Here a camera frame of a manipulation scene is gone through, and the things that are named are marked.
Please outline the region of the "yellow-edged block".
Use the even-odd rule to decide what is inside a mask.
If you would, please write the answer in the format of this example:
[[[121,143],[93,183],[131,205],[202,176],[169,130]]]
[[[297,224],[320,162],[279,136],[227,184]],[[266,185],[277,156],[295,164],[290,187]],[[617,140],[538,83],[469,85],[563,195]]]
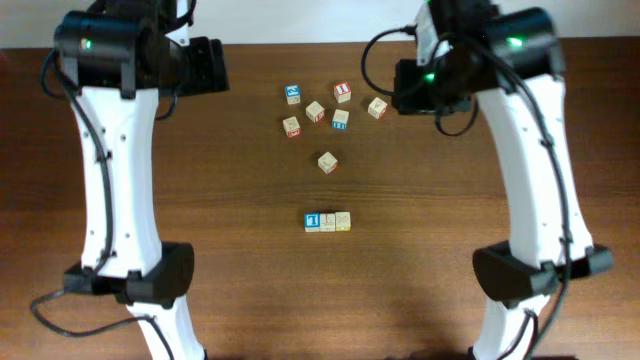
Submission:
[[[336,212],[335,228],[337,231],[349,231],[351,229],[351,214],[349,212]]]

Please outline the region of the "sailboat block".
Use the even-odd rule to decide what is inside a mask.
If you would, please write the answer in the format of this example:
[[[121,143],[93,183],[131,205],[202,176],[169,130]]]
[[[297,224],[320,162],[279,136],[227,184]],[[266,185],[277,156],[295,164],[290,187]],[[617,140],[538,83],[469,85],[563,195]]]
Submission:
[[[336,215],[334,213],[320,214],[320,231],[321,232],[336,231]]]

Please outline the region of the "blue-top block with L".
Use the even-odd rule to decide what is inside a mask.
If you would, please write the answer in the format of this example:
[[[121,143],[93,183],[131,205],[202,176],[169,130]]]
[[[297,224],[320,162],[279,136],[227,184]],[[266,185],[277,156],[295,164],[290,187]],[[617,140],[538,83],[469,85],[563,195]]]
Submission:
[[[306,213],[304,215],[304,229],[306,232],[320,232],[320,226],[320,213]]]

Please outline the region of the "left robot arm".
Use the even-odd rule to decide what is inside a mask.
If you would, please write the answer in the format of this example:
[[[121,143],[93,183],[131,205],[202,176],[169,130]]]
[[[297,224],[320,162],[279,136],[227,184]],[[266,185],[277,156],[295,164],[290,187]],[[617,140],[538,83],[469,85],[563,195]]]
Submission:
[[[203,359],[187,304],[188,243],[159,238],[152,137],[162,97],[229,87],[222,45],[188,34],[192,1],[97,1],[65,15],[47,65],[74,112],[83,154],[86,235],[64,294],[111,295],[156,359]]]

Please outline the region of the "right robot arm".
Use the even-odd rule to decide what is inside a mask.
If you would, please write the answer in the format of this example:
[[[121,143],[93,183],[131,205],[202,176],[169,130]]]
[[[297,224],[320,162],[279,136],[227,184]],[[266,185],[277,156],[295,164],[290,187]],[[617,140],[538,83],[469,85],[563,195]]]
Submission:
[[[565,61],[550,15],[488,1],[426,1],[410,29],[416,58],[396,67],[393,106],[444,117],[474,98],[492,133],[510,216],[505,241],[477,249],[487,303],[472,359],[531,359],[573,280],[604,273],[611,251],[581,214],[564,123]]]

